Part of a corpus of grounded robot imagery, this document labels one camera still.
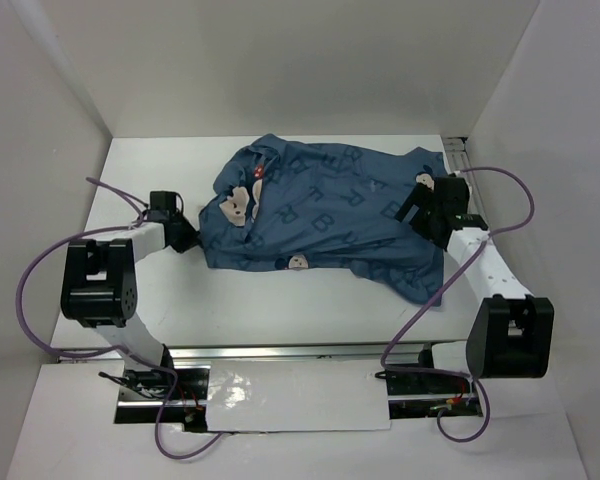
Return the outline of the blue cartoon print pillowcase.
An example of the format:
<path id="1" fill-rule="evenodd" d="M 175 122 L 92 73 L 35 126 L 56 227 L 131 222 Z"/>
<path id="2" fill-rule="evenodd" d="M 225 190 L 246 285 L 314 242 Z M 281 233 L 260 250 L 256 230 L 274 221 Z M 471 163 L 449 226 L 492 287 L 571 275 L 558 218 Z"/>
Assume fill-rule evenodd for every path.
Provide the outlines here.
<path id="1" fill-rule="evenodd" d="M 208 267 L 247 272 L 343 268 L 415 304 L 440 302 L 441 248 L 395 216 L 448 175 L 443 153 L 393 155 L 267 134 L 239 149 L 199 214 Z"/>

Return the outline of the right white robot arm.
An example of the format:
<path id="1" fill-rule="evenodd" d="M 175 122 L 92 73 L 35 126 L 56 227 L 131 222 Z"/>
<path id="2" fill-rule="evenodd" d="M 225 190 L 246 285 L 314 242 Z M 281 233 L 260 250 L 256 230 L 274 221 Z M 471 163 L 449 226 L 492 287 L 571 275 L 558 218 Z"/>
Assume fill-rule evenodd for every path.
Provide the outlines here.
<path id="1" fill-rule="evenodd" d="M 432 297 L 437 302 L 464 278 L 478 311 L 468 338 L 437 343 L 425 350 L 416 379 L 428 392 L 440 391 L 451 375 L 470 379 L 541 378 L 549 366 L 555 310 L 546 297 L 531 293 L 512 273 L 491 230 L 468 211 L 470 189 L 459 174 L 418 184 L 395 215 L 445 251 L 458 269 Z"/>

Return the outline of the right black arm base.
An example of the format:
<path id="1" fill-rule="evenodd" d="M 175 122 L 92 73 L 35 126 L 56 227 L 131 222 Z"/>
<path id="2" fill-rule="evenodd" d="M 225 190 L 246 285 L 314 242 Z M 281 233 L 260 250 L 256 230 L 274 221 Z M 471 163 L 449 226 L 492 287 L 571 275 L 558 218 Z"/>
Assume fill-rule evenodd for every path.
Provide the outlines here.
<path id="1" fill-rule="evenodd" d="M 452 394 L 462 397 L 472 392 L 469 382 L 457 376 L 382 370 L 375 373 L 375 378 L 385 382 L 390 396 Z"/>

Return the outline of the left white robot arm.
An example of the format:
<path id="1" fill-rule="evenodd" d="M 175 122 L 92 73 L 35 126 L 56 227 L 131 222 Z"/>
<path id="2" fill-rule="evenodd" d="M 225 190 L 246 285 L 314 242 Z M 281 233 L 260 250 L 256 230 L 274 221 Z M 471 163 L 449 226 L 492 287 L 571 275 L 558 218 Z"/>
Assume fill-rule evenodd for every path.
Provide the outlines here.
<path id="1" fill-rule="evenodd" d="M 100 335 L 121 354 L 127 370 L 144 372 L 141 385 L 156 399 L 173 394 L 178 376 L 168 348 L 137 312 L 136 264 L 165 249 L 182 254 L 198 245 L 181 195 L 152 191 L 139 225 L 90 234 L 67 247 L 62 314 Z"/>

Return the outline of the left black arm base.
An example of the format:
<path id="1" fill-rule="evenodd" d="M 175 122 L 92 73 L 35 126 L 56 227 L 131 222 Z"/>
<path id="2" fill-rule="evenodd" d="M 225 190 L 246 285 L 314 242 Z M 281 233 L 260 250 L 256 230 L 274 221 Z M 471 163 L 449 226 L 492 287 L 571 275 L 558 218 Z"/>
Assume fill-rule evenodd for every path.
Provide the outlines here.
<path id="1" fill-rule="evenodd" d="M 100 371 L 98 376 L 121 387 L 124 392 L 133 392 L 145 400 L 163 400 L 174 389 L 169 400 L 192 402 L 196 408 L 207 398 L 209 367 L 177 369 L 177 382 L 171 374 L 161 371 L 135 372 L 125 370 L 120 375 Z"/>

